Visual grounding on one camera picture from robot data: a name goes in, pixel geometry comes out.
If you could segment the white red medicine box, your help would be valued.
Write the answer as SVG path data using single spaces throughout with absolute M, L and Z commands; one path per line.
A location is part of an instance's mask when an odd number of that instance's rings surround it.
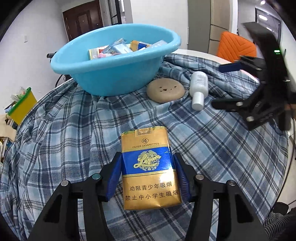
M 94 48 L 94 49 L 88 50 L 89 60 L 106 58 L 111 56 L 110 53 L 106 53 L 106 54 L 102 53 L 102 50 L 103 50 L 102 48 Z

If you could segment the yellow green bin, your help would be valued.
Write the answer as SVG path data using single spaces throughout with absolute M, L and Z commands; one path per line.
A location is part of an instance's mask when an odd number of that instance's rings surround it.
M 36 103 L 37 100 L 32 93 L 32 89 L 28 87 L 22 98 L 8 112 L 8 116 L 10 116 L 17 125 L 20 125 Z

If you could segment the grey gold refrigerator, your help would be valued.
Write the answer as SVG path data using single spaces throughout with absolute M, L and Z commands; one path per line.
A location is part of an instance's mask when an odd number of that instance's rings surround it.
M 189 0 L 189 50 L 215 55 L 223 32 L 237 33 L 238 1 Z

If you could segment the dark brown door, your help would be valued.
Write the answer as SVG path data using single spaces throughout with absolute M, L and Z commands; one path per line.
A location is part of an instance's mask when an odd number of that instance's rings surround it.
M 89 1 L 63 11 L 68 40 L 103 27 L 99 1 Z

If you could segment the beige plush toy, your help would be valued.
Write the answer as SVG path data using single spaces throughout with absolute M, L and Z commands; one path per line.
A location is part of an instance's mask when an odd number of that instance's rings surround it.
M 5 114 L 1 114 L 0 117 L 0 136 L 1 138 L 9 138 L 11 142 L 14 142 L 16 138 L 16 130 L 6 124 Z

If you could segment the light blue plastic basin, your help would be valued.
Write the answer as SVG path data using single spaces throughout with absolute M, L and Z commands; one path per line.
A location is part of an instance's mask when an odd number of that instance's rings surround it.
M 89 60 L 88 50 L 110 45 L 120 38 L 128 42 L 137 40 L 148 44 L 163 40 L 166 44 Z M 67 70 L 83 90 L 98 96 L 115 96 L 147 85 L 158 72 L 163 57 L 176 51 L 180 45 L 180 36 L 167 28 L 147 24 L 121 24 L 85 33 L 57 52 L 63 69 Z

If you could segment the yellow snack packet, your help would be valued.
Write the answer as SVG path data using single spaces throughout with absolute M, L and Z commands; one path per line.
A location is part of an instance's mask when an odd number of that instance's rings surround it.
M 137 41 L 137 40 L 132 40 L 130 42 L 130 46 L 129 48 L 135 52 L 135 51 L 138 51 L 142 48 L 147 48 L 149 47 L 151 44 L 148 44 L 148 43 L 145 43 L 145 42 L 141 42 L 141 41 Z

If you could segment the gold blue cigarette pack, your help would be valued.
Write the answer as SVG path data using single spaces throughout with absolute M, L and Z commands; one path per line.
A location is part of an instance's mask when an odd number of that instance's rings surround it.
M 122 188 L 125 210 L 145 210 L 182 202 L 166 127 L 121 134 Z

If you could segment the white small bottle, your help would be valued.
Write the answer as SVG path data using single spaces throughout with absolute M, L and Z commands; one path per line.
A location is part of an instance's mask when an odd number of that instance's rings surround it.
M 204 100 L 208 96 L 208 76 L 197 71 L 191 75 L 189 94 L 192 97 L 192 109 L 201 111 L 204 108 Z

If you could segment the blue patterned packet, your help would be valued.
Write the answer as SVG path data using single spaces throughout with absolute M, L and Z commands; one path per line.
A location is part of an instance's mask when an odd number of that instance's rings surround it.
M 126 39 L 120 38 L 116 41 L 114 41 L 112 44 L 108 45 L 106 48 L 104 48 L 102 50 L 102 53 L 106 54 L 106 53 L 111 53 L 111 49 L 119 44 L 126 44 Z

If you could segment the blue plaid cloth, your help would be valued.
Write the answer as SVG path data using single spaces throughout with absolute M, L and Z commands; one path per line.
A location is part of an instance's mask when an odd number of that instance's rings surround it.
M 249 131 L 237 113 L 211 107 L 215 98 L 247 98 L 257 83 L 241 72 L 220 73 L 218 63 L 193 56 L 165 56 L 157 77 L 173 78 L 185 90 L 191 75 L 208 75 L 202 111 L 189 93 L 158 104 L 145 88 L 103 97 L 75 81 L 45 95 L 18 127 L 1 173 L 1 213 L 20 240 L 26 240 L 44 205 L 62 180 L 79 182 L 101 170 L 120 151 L 123 132 L 165 126 L 171 150 L 207 178 L 236 181 L 260 221 L 265 221 L 282 187 L 288 135 L 274 123 Z

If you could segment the light blue tissue pack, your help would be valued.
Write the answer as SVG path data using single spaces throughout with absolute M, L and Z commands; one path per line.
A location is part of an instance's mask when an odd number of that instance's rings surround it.
M 132 53 L 132 50 L 126 44 L 119 44 L 111 49 L 112 54 Z

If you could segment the black scooter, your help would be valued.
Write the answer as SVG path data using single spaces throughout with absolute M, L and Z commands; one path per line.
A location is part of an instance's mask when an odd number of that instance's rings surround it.
M 60 63 L 60 54 L 58 52 L 46 54 L 46 58 L 49 60 L 52 70 L 59 74 L 57 81 L 55 82 L 55 87 L 58 87 L 60 80 L 64 82 L 71 79 L 70 74 L 67 70 L 63 69 L 63 63 Z

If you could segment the orange chair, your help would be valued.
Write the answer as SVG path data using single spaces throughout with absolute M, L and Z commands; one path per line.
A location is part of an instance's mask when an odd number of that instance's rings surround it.
M 217 56 L 229 62 L 235 62 L 241 56 L 256 57 L 257 51 L 253 42 L 225 31 L 221 34 Z

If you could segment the white wall switch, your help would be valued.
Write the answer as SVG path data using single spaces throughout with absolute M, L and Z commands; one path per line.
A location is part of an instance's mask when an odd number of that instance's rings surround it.
M 26 43 L 27 41 L 28 41 L 28 37 L 26 35 L 24 35 L 23 42 Z

